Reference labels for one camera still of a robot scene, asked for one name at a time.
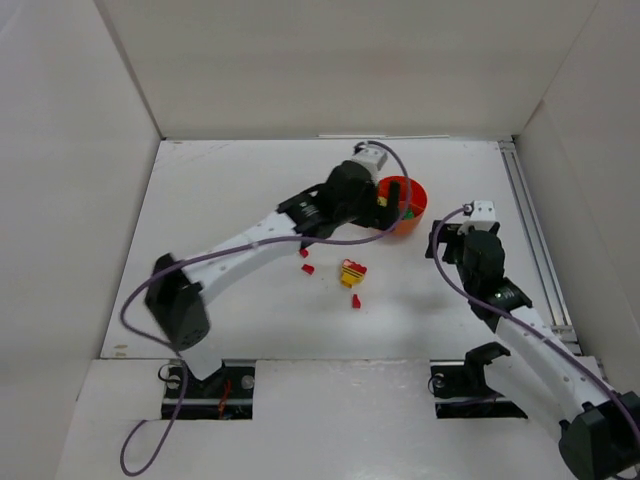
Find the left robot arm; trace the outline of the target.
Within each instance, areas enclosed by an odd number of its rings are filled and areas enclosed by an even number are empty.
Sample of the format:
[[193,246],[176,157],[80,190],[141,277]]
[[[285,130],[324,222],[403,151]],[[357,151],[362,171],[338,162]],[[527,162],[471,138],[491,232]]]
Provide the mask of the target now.
[[191,375],[208,381],[224,365],[213,349],[207,314],[216,297],[268,263],[329,239],[345,224],[391,228],[399,217],[405,182],[392,182],[386,202],[380,204],[375,173],[362,162],[346,160],[325,182],[283,201],[212,251],[183,261],[171,254],[158,258],[144,303]]

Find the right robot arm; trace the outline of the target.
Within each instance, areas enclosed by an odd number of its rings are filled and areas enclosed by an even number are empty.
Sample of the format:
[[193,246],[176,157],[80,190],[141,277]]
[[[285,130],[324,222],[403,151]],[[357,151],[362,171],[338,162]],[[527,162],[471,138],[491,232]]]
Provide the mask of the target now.
[[544,323],[531,299],[505,274],[494,220],[449,217],[429,234],[426,258],[456,268],[443,279],[495,335],[463,360],[431,365],[439,399],[501,396],[556,441],[577,479],[608,479],[639,464],[639,397],[620,393],[591,372]]

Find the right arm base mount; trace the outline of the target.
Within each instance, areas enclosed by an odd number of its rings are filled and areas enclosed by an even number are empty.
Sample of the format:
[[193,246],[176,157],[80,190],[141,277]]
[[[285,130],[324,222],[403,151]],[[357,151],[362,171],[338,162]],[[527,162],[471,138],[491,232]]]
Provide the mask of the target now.
[[427,388],[435,400],[436,418],[527,419],[515,403],[490,388],[485,369],[510,351],[497,342],[476,347],[463,360],[431,360]]

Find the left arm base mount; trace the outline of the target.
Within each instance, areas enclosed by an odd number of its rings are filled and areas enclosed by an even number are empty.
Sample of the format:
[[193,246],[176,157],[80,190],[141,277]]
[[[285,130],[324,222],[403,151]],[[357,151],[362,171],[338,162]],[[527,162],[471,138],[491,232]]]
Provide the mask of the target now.
[[[188,372],[187,387],[178,420],[251,420],[256,363],[229,362],[206,380],[196,379]],[[177,362],[162,365],[157,372],[164,383],[160,416],[169,420],[181,393],[183,372]]]

